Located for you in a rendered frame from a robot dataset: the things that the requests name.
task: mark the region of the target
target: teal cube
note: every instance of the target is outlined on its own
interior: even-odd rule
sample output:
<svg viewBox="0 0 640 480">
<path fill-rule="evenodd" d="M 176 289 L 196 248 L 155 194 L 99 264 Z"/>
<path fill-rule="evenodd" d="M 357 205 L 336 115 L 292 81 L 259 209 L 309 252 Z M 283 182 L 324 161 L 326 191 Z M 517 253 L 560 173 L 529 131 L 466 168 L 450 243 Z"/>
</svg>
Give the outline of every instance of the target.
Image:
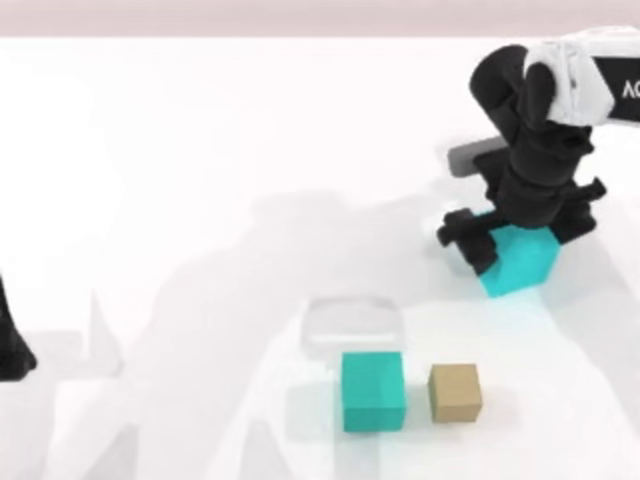
<svg viewBox="0 0 640 480">
<path fill-rule="evenodd" d="M 340 390 L 345 432 L 402 429 L 407 398 L 399 352 L 344 353 Z"/>
<path fill-rule="evenodd" d="M 491 232 L 498 261 L 480 276 L 494 298 L 543 284 L 560 252 L 560 242 L 549 228 L 527 230 L 507 226 Z"/>
</svg>

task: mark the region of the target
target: cube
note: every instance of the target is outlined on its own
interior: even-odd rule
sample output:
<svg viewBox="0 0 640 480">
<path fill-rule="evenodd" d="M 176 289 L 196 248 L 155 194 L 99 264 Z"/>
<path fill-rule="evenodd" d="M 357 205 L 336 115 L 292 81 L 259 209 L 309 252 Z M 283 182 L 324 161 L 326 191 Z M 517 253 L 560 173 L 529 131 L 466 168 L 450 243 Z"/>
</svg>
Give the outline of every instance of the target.
<svg viewBox="0 0 640 480">
<path fill-rule="evenodd" d="M 495 298 L 543 284 L 549 277 L 560 242 L 549 228 L 527 230 L 515 226 L 491 232 L 498 261 L 480 276 L 489 297 Z"/>
<path fill-rule="evenodd" d="M 344 353 L 340 390 L 345 432 L 402 429 L 407 399 L 400 353 Z"/>
<path fill-rule="evenodd" d="M 429 398 L 434 422 L 475 422 L 482 409 L 476 366 L 434 365 L 429 376 Z"/>
</svg>

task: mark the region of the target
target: white floor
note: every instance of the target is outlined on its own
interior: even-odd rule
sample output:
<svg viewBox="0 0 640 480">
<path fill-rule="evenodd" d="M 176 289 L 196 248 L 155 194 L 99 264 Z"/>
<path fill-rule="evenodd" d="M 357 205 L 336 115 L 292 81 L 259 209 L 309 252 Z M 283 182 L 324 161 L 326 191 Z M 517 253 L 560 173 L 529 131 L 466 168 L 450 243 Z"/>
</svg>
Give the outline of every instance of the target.
<svg viewBox="0 0 640 480">
<path fill-rule="evenodd" d="M 41 359 L 0 385 L 0 477 L 639 478 L 638 132 L 596 132 L 599 229 L 544 287 L 487 300 L 433 239 L 482 205 L 442 152 L 493 135 L 467 84 L 513 41 L 0 42 L 0 265 Z M 405 351 L 405 431 L 340 433 L 333 334 Z M 450 361 L 476 424 L 428 419 Z"/>
</svg>

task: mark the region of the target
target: toy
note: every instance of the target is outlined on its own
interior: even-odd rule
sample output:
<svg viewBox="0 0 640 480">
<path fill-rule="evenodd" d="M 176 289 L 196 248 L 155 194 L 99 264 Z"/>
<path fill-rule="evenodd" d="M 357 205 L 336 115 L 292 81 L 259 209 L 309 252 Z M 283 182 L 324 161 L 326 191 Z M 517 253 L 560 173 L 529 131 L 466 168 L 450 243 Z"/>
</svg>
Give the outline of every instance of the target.
<svg viewBox="0 0 640 480">
<path fill-rule="evenodd" d="M 35 355 L 13 322 L 0 277 L 0 381 L 20 381 L 37 365 Z"/>
<path fill-rule="evenodd" d="M 429 398 L 434 422 L 475 422 L 482 409 L 476 366 L 433 365 Z"/>
<path fill-rule="evenodd" d="M 640 121 L 640 31 L 500 48 L 480 62 L 470 88 L 501 138 L 453 149 L 451 172 L 480 174 L 494 210 L 450 212 L 437 236 L 445 247 L 456 244 L 497 296 L 544 282 L 560 247 L 595 229 L 590 204 L 606 188 L 597 178 L 578 186 L 574 175 L 594 150 L 593 126 Z M 515 243 L 505 242 L 507 232 Z M 518 262 L 532 251 L 544 265 L 530 271 L 533 261 Z"/>
<path fill-rule="evenodd" d="M 402 355 L 344 353 L 341 398 L 345 432 L 401 430 L 407 410 Z"/>
</svg>

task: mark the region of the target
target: tan block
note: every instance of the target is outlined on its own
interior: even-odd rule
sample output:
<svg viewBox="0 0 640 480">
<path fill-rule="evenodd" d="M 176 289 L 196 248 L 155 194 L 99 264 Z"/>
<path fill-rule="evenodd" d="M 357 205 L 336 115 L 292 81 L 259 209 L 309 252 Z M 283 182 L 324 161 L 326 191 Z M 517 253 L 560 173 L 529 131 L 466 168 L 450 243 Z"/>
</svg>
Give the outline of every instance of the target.
<svg viewBox="0 0 640 480">
<path fill-rule="evenodd" d="M 429 398 L 434 422 L 475 422 L 482 409 L 476 366 L 434 365 L 429 375 Z"/>
</svg>

